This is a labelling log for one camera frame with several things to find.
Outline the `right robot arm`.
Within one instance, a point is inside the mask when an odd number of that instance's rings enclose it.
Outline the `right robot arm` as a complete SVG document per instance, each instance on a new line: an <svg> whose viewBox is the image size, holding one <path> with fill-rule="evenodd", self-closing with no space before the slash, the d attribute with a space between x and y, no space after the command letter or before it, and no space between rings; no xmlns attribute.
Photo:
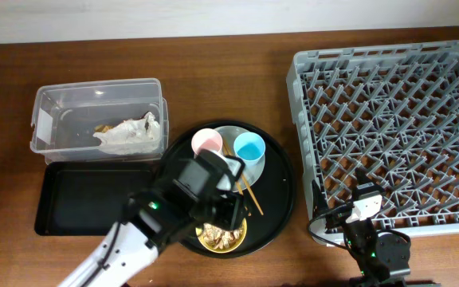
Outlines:
<svg viewBox="0 0 459 287"><path fill-rule="evenodd" d="M357 262L361 276L349 280L350 286L406 286L410 275L410 237L397 230L376 230L371 218L382 209L385 190L370 179L364 169L355 171L357 185L351 199L341 206L326 209L309 221L324 222L343 229L343 244L310 235L324 243L346 250Z"/></svg>

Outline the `white napkin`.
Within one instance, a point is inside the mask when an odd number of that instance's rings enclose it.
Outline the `white napkin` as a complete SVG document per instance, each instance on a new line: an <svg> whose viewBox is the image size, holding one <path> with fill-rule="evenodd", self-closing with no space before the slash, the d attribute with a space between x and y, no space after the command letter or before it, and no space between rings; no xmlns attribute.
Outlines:
<svg viewBox="0 0 459 287"><path fill-rule="evenodd" d="M93 137L100 141L100 150L113 155L149 154L159 150L161 126L152 112L139 120L124 120L113 129Z"/></svg>

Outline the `gold snack wrapper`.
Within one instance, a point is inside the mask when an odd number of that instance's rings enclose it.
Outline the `gold snack wrapper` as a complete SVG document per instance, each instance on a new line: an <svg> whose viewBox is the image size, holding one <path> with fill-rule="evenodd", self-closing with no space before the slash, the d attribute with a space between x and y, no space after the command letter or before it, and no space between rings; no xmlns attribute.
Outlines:
<svg viewBox="0 0 459 287"><path fill-rule="evenodd" d="M95 127L95 132L105 133L111 129L113 129L113 126L101 124Z"/></svg>

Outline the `food scraps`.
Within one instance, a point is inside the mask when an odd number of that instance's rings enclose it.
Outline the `food scraps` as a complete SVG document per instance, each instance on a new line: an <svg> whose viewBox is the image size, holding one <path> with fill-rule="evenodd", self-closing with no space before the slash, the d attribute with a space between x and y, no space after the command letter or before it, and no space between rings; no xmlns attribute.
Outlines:
<svg viewBox="0 0 459 287"><path fill-rule="evenodd" d="M235 247L245 235L245 227L236 230L223 230L219 227L205 223L199 237L211 250L227 251Z"/></svg>

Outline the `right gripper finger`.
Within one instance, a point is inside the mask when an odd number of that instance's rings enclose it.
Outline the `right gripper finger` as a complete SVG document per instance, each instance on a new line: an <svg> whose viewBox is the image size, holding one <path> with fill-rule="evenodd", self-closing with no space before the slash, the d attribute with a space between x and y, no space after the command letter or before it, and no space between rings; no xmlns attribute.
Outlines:
<svg viewBox="0 0 459 287"><path fill-rule="evenodd" d="M312 215L315 217L323 213L327 208L327 201L324 197L319 184L315 179L312 180L312 193L313 193L313 212Z"/></svg>
<svg viewBox="0 0 459 287"><path fill-rule="evenodd" d="M366 171L363 168L358 168L355 171L355 177L357 178L357 186L355 189L357 195L379 192L379 185L367 177Z"/></svg>

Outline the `pink cup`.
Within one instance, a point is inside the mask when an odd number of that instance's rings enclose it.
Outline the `pink cup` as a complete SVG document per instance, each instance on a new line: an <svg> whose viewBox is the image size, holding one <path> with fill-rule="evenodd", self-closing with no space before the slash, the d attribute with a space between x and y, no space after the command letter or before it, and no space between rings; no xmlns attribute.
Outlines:
<svg viewBox="0 0 459 287"><path fill-rule="evenodd" d="M195 132L190 143L195 155L199 155L202 150L222 154L223 138L219 132L212 128L203 128Z"/></svg>

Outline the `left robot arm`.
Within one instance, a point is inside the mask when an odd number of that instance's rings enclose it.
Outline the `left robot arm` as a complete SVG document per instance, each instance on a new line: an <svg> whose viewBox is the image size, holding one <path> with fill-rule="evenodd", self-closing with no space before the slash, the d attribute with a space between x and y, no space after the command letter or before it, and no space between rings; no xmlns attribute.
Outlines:
<svg viewBox="0 0 459 287"><path fill-rule="evenodd" d="M171 162L129 196L103 241L61 285L122 286L196 227L238 229L247 212L233 187L244 169L242 159L211 150Z"/></svg>

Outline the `yellow bowl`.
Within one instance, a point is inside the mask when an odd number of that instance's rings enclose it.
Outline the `yellow bowl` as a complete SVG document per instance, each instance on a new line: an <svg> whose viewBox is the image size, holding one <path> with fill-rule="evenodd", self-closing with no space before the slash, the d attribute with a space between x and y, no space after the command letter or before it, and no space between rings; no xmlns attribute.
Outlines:
<svg viewBox="0 0 459 287"><path fill-rule="evenodd" d="M201 232L202 232L202 228L199 228L199 227L196 228L196 229L195 229L195 232L196 232L196 236L197 236L199 242L200 242L200 243L202 244L202 246L204 246L207 250L209 250L210 252L216 253L216 254L227 254L227 253L229 253L229 252L232 252L232 251L236 250L236 248L238 248L238 247L243 243L243 241L244 241L244 239L245 239L245 236L246 236L246 234L247 234L247 228L248 228L248 226L247 226L247 221L246 221L245 219L242 221L241 226L244 226L244 227L245 227L245 235L244 235L244 238L243 238L235 247L233 247L233 248L231 248L231 249L229 249L229 250L227 250L227 251L211 250L211 249L209 248L209 246L208 246L205 242L203 242L202 239L199 237L199 235L200 235Z"/></svg>

